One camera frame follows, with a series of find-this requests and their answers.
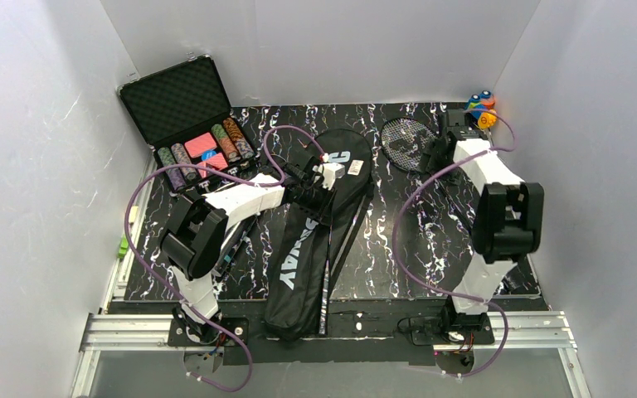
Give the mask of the black Crossway racket bag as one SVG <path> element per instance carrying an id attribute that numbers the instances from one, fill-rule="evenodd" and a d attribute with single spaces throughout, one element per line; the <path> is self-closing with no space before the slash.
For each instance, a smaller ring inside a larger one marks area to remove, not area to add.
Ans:
<path id="1" fill-rule="evenodd" d="M 333 227 L 329 296 L 357 237 L 375 190 L 372 146 L 358 132 L 330 129 L 318 143 L 346 174 L 338 180 L 329 225 L 314 224 L 296 205 L 289 206 L 280 245 L 270 257 L 264 324 L 284 342 L 318 335 L 328 227 Z"/>

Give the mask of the black shuttlecock tube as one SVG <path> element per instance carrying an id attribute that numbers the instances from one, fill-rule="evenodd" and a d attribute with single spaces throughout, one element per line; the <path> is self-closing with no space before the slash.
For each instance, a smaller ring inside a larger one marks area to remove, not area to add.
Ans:
<path id="1" fill-rule="evenodd" d="M 258 218 L 258 216 L 247 218 L 234 225 L 226 233 L 221 245 L 219 257 L 212 270 L 214 277 L 220 278 L 231 267 L 238 251 L 246 243 L 247 236 L 257 224 Z"/>

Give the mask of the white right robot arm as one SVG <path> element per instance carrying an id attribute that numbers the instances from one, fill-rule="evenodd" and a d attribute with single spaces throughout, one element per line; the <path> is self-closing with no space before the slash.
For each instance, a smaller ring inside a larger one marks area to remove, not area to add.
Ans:
<path id="1" fill-rule="evenodd" d="M 544 190 L 525 182 L 499 158 L 503 148 L 473 129 L 472 114 L 492 116 L 486 108 L 448 109 L 440 117 L 440 138 L 421 155 L 421 167 L 438 178 L 460 170 L 480 195 L 469 230 L 474 249 L 462 280 L 440 315 L 445 335 L 465 337 L 484 329 L 489 303 L 506 274 L 536 251 L 542 235 Z"/>

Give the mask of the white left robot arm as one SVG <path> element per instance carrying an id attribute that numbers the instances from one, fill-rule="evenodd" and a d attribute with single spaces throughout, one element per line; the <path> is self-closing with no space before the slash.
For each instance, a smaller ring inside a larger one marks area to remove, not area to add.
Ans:
<path id="1" fill-rule="evenodd" d="M 160 240 L 175 270 L 182 313 L 193 325 L 207 326 L 219 311 L 213 270 L 233 227 L 263 211 L 287 203 L 307 212 L 314 224 L 327 223 L 336 185 L 346 169 L 328 155 L 266 168 L 250 180 L 232 179 L 230 187 L 210 193 L 182 194 Z"/>

